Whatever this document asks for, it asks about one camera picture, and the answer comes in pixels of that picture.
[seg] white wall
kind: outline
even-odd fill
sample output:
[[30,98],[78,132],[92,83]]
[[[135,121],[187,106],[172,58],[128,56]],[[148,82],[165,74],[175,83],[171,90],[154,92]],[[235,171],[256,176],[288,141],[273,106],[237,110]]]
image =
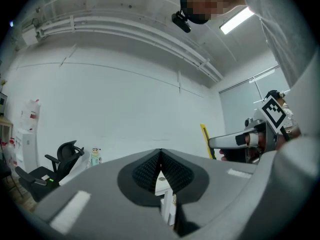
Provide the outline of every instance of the white wall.
[[[225,120],[222,110],[220,94],[219,92],[234,86],[244,80],[247,80],[254,75],[261,73],[262,71],[276,66],[278,63],[271,51],[262,53],[261,55],[252,58],[249,62],[244,65],[235,68],[232,72],[228,73],[222,81],[214,85],[210,90],[212,92],[212,100],[216,102],[215,104],[215,120],[217,133],[216,136],[222,136],[226,134]],[[220,158],[219,151],[215,152],[217,158]]]
[[209,157],[200,124],[211,136],[221,131],[217,100],[204,74],[170,53],[125,37],[49,37],[20,51],[5,78],[5,115],[14,130],[23,102],[40,100],[38,162],[48,168],[44,155],[56,156],[59,145],[72,140],[87,153],[101,148],[103,162],[154,148]]

